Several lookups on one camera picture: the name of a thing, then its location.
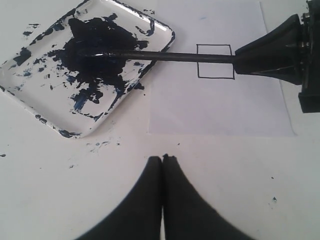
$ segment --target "black outline square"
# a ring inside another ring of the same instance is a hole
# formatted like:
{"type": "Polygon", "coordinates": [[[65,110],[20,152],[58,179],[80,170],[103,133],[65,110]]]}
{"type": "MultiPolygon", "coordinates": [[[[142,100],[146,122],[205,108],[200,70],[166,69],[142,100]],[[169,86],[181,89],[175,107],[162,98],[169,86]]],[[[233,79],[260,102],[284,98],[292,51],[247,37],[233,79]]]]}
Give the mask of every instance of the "black outline square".
{"type": "MultiPolygon", "coordinates": [[[[228,46],[230,49],[230,55],[232,56],[232,49],[230,44],[197,44],[196,45],[196,54],[199,54],[199,46],[228,46]]],[[[233,76],[232,77],[204,77],[200,76],[200,65],[199,62],[196,63],[197,67],[197,75],[199,79],[232,79],[235,80],[235,68],[232,67],[233,69],[233,76]]]]}

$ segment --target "white table surface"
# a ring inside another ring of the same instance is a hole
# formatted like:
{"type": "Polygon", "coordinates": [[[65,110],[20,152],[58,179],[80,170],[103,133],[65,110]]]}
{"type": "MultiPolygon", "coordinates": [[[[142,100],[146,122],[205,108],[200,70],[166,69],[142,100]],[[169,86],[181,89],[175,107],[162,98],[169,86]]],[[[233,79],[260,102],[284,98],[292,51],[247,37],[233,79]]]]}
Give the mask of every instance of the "white table surface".
{"type": "MultiPolygon", "coordinates": [[[[140,10],[156,6],[156,0],[124,2],[140,10]]],[[[0,62],[78,3],[0,1],[0,62]],[[25,39],[32,23],[41,26],[25,39]]],[[[261,5],[269,31],[307,11],[305,0],[261,5]]],[[[165,153],[177,156],[205,200],[257,240],[319,239],[320,114],[302,114],[300,87],[282,83],[296,137],[150,135],[151,82],[146,76],[144,91],[133,91],[93,135],[79,140],[62,138],[0,94],[1,240],[76,238],[123,200],[149,156],[165,153]],[[110,144],[95,146],[104,141],[110,144]]]]}

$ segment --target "drawn square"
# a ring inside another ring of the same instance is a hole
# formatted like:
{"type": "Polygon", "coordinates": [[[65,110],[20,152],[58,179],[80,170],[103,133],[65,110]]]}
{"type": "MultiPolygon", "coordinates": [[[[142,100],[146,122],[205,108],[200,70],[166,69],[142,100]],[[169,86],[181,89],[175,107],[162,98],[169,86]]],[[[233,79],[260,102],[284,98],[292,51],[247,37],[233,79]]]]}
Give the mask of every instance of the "drawn square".
{"type": "MultiPolygon", "coordinates": [[[[197,54],[232,55],[227,44],[197,44],[197,54]]],[[[234,66],[231,63],[197,63],[197,74],[200,79],[235,79],[234,66]]]]}

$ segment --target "black rod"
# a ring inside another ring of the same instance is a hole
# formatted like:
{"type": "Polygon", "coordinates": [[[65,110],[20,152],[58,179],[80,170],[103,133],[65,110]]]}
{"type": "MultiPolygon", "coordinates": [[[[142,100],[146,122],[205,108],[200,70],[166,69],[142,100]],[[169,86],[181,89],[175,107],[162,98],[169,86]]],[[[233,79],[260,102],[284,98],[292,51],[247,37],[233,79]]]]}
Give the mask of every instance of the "black rod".
{"type": "Polygon", "coordinates": [[[215,63],[233,64],[236,60],[234,55],[193,54],[158,51],[135,51],[135,50],[103,50],[101,48],[84,48],[78,51],[78,55],[87,58],[122,58],[129,60],[149,60],[168,62],[192,62],[192,63],[215,63]]]}

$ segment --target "paint palette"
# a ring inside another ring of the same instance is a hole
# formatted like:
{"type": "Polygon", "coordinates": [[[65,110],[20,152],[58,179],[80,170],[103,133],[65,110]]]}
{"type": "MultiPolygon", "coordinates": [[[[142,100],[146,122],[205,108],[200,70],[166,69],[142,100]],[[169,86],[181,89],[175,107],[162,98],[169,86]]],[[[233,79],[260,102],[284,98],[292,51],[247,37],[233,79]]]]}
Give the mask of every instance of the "paint palette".
{"type": "Polygon", "coordinates": [[[116,0],[85,0],[0,68],[0,92],[63,137],[93,132],[155,64],[81,58],[85,47],[166,51],[175,33],[116,0]]]}

